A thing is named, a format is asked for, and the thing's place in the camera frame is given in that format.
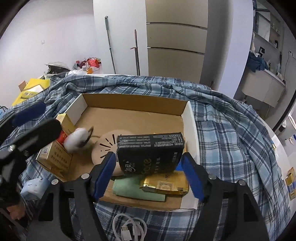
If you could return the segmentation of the person's left hand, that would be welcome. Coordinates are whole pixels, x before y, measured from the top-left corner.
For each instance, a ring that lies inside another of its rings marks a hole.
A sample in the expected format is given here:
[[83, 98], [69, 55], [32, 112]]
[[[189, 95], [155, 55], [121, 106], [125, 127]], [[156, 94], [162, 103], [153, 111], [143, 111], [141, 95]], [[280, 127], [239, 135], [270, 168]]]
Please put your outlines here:
[[26, 214], [26, 208], [21, 200], [18, 204], [6, 208], [12, 220], [20, 220]]

